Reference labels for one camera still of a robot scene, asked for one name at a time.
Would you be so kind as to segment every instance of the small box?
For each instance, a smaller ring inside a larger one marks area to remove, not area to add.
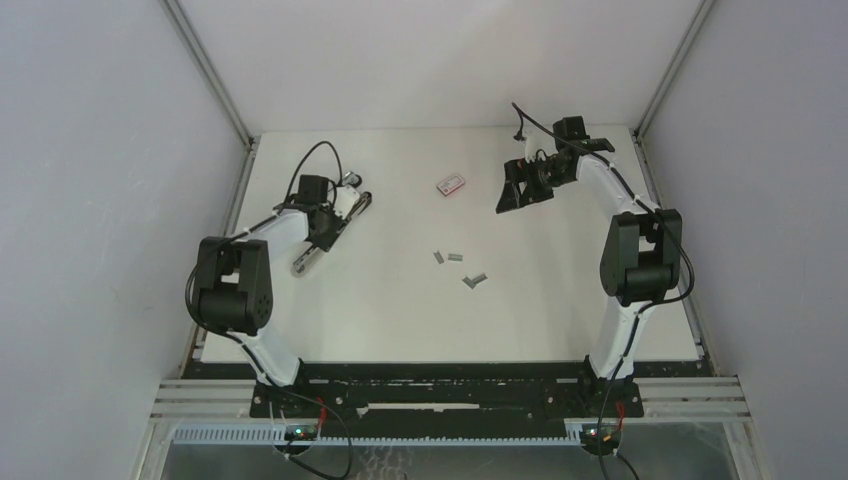
[[[436,188],[438,188],[439,191],[442,192],[442,195],[447,197],[451,193],[462,188],[463,185],[465,185],[465,180],[460,177],[459,174],[455,173],[439,182],[439,184],[436,185]]]

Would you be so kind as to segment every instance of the gray wall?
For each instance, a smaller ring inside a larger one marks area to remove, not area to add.
[[[126,478],[240,166],[156,1],[0,5],[0,478]]]
[[[649,132],[778,478],[843,478],[848,2],[719,2]]]

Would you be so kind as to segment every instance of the metal frame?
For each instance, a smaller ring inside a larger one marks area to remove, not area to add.
[[[724,426],[740,480],[764,478],[755,455],[752,421],[735,377],[639,378],[645,416],[627,418],[625,425],[719,423]],[[315,423],[314,418],[277,420],[251,418],[256,404],[252,380],[166,380],[150,415],[145,442],[132,478],[157,480],[164,472],[171,445],[284,444],[287,429]],[[578,446],[580,433],[596,418],[567,418],[557,434],[508,438],[371,438],[355,437],[358,446]],[[343,445],[346,439],[326,436],[316,445]]]
[[[230,121],[236,136],[238,136],[245,148],[250,148],[250,144],[252,143],[250,132],[241,119],[229,92],[224,87],[224,82],[221,81],[220,75],[218,75],[217,70],[212,65],[212,60],[210,60],[209,55],[203,48],[203,44],[200,43],[200,38],[197,36],[197,32],[186,16],[182,5],[180,5],[178,0],[159,0],[159,4],[162,5],[168,18],[171,20],[171,24],[174,26],[174,30],[176,30],[183,44],[188,49],[192,61],[200,70],[200,74],[203,75],[203,79],[227,116],[227,120]]]
[[[674,82],[674,78],[677,76],[680,66],[683,64],[683,61],[686,60],[686,57],[689,54],[689,49],[692,47],[695,38],[697,38],[698,33],[701,31],[701,27],[704,25],[704,22],[706,22],[713,6],[715,6],[715,3],[716,0],[701,0],[701,4],[698,5],[695,15],[692,17],[692,20],[689,22],[689,26],[686,28],[686,33],[683,34],[680,44],[677,46],[677,49],[674,51],[674,55],[671,57],[671,62],[669,62],[668,67],[666,67],[665,72],[663,73],[660,84],[651,96],[651,100],[648,102],[648,107],[645,109],[645,113],[643,113],[642,118],[639,119],[639,124],[634,129],[638,138],[641,139],[644,137],[648,128],[650,128],[651,122],[653,122],[654,116],[657,113],[657,109],[663,99],[665,99],[669,87],[671,87],[671,84]]]

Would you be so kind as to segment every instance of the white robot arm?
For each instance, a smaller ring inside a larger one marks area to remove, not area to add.
[[[625,212],[634,215],[645,213],[645,210],[636,203],[636,200],[631,198],[624,190],[610,167],[595,157],[588,155],[580,157],[577,161],[577,181],[589,186],[607,219],[611,220],[616,215]],[[650,199],[639,198],[638,195],[637,199],[641,200],[651,210],[658,208]],[[639,311],[648,304],[650,304],[649,300],[643,300],[624,306],[614,296],[607,299],[607,310],[601,324],[601,332],[598,341],[589,353],[589,362],[598,378],[613,379],[613,371],[627,349],[637,314],[640,322],[633,333],[631,343],[636,345],[639,342],[646,320],[654,310],[653,307],[648,307],[639,314]],[[633,373],[632,345],[630,351],[627,351],[623,357],[624,363],[619,368],[616,378],[624,378]]]
[[[540,151],[530,145],[539,142],[534,143],[532,136],[525,138],[519,130],[515,138],[528,145],[525,158],[504,164],[504,189],[495,211],[550,200],[555,187],[577,181],[592,190],[610,221],[600,263],[601,283],[609,299],[600,336],[586,360],[591,368],[586,376],[593,385],[589,390],[597,392],[604,382],[632,375],[633,347],[645,320],[666,292],[677,286],[680,252],[674,243],[679,242],[682,221],[675,210],[660,210],[650,199],[636,195],[615,165],[594,153],[615,150],[606,139],[590,139],[581,117],[555,123],[554,132],[548,133],[557,139],[558,152],[537,156]]]
[[[238,343],[257,381],[266,385],[291,385],[300,366],[298,356],[269,323],[273,308],[270,264],[309,241],[311,245],[292,265],[295,276],[305,274],[371,204],[371,194],[357,190],[361,183],[357,175],[348,174],[333,187],[332,202],[326,180],[304,175],[298,193],[272,216],[236,237],[204,239],[189,277],[189,313],[206,330]]]

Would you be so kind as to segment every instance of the black wire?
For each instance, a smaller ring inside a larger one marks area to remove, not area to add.
[[[630,195],[630,198],[637,205],[639,205],[639,207],[641,207],[643,210],[645,210],[645,212],[647,212],[648,215],[650,215],[653,218],[653,220],[655,222],[657,222],[657,224],[660,226],[660,229],[663,232],[663,234],[668,236],[668,238],[671,240],[671,243],[674,245],[674,247],[677,249],[677,251],[680,252],[680,256],[683,257],[683,262],[686,264],[686,270],[689,273],[688,285],[686,286],[686,289],[683,293],[681,293],[680,295],[678,295],[677,297],[674,297],[674,298],[663,299],[663,300],[647,303],[647,304],[643,305],[642,308],[640,308],[636,312],[636,317],[633,320],[633,327],[631,327],[631,329],[630,329],[630,337],[627,339],[627,346],[624,349],[624,354],[618,360],[618,364],[615,366],[615,369],[613,370],[612,376],[607,381],[607,390],[606,390],[606,393],[604,394],[604,400],[601,403],[601,410],[598,414],[598,424],[597,424],[597,428],[595,430],[595,437],[598,441],[598,458],[600,459],[601,471],[604,474],[604,478],[609,479],[609,474],[607,472],[606,465],[604,464],[604,456],[603,456],[602,451],[601,451],[602,447],[603,447],[603,441],[602,441],[603,436],[601,435],[601,425],[603,423],[604,410],[606,409],[607,402],[609,401],[609,396],[610,396],[610,392],[612,391],[612,385],[613,385],[613,382],[615,381],[615,377],[618,375],[618,372],[621,370],[621,367],[624,365],[624,359],[627,358],[627,356],[630,354],[630,349],[633,347],[633,342],[636,339],[636,332],[639,329],[639,323],[640,323],[642,314],[646,310],[648,310],[649,308],[655,307],[657,305],[666,305],[666,304],[669,304],[669,303],[679,302],[679,301],[683,300],[684,298],[688,297],[692,293],[692,289],[695,287],[695,270],[692,267],[692,261],[689,259],[689,255],[686,254],[686,251],[683,249],[683,245],[680,244],[680,240],[678,240],[668,230],[668,228],[666,228],[665,222],[663,221],[663,219],[659,215],[657,215],[656,212],[654,212],[653,210],[648,208],[647,205],[645,205],[641,200],[639,200],[636,197],[636,193],[633,192],[633,189],[630,188],[630,185],[628,185],[627,182],[624,180],[624,177],[621,176],[621,173],[619,173],[618,170],[612,165],[612,162],[610,162],[603,155],[601,155],[597,152],[593,152],[592,150],[586,149],[578,143],[566,140],[566,139],[560,137],[559,135],[555,134],[554,132],[548,130],[547,128],[544,127],[544,125],[540,124],[535,119],[533,119],[532,117],[530,117],[529,115],[524,113],[524,111],[521,110],[518,107],[518,105],[515,104],[515,102],[512,103],[512,108],[514,108],[515,111],[518,112],[518,116],[521,119],[521,126],[518,129],[518,133],[516,133],[515,137],[514,137],[516,140],[520,140],[520,139],[524,138],[524,135],[522,134],[522,130],[524,129],[524,119],[526,118],[528,122],[532,123],[538,129],[547,133],[551,137],[565,143],[566,145],[570,146],[571,148],[573,148],[573,149],[575,149],[579,152],[583,152],[586,155],[591,155],[591,156],[597,158],[598,160],[600,160],[601,162],[603,162],[603,164],[606,165],[606,167],[610,170],[610,172],[612,172],[612,174],[615,176],[615,178],[618,179],[621,186],[624,188],[625,191],[627,191],[627,194]],[[633,466],[630,465],[630,462],[628,462],[626,459],[624,459],[624,457],[621,457],[621,456],[619,456],[619,457],[625,462],[625,464],[628,466],[628,468],[630,468],[630,471],[633,472],[633,475],[638,480],[639,475],[636,474],[636,471],[633,469]]]
[[[337,190],[338,185],[336,185],[336,182],[334,182],[334,181],[332,181],[332,180],[330,180],[330,185],[333,187],[333,203],[332,203],[332,207],[333,207],[333,210],[335,210],[335,209],[336,209],[336,199],[339,197],[339,192],[338,192],[338,190]]]
[[[630,462],[629,462],[629,461],[627,461],[627,459],[626,459],[626,458],[624,458],[624,455],[622,455],[622,454],[620,454],[620,453],[616,452],[615,456],[616,456],[616,457],[618,457],[618,459],[619,459],[619,460],[621,460],[622,462],[624,462],[624,464],[625,464],[625,465],[627,465],[627,468],[628,468],[628,469],[630,469],[630,473],[632,473],[632,474],[633,474],[633,478],[635,478],[636,480],[639,480],[639,474],[638,474],[638,473],[636,473],[636,469],[635,469],[635,468],[633,468],[633,465],[631,465],[631,464],[630,464]]]
[[[286,198],[283,200],[284,202],[289,201],[289,196],[291,195],[292,188],[294,188],[294,181],[297,178],[297,174],[300,173],[300,167],[302,167],[303,164],[306,163],[306,160],[309,159],[309,156],[312,155],[312,152],[314,152],[321,145],[327,145],[328,147],[330,147],[333,150],[333,155],[335,155],[335,157],[336,157],[336,165],[339,167],[339,180],[338,180],[338,182],[341,183],[341,181],[342,181],[342,161],[341,161],[341,158],[339,158],[339,152],[336,151],[336,147],[334,147],[332,143],[330,143],[327,140],[321,140],[320,142],[313,145],[312,148],[310,148],[309,151],[306,152],[306,155],[303,156],[303,158],[300,160],[300,162],[298,162],[297,167],[294,169],[294,173],[292,174],[292,178],[289,181],[289,188],[286,189]]]

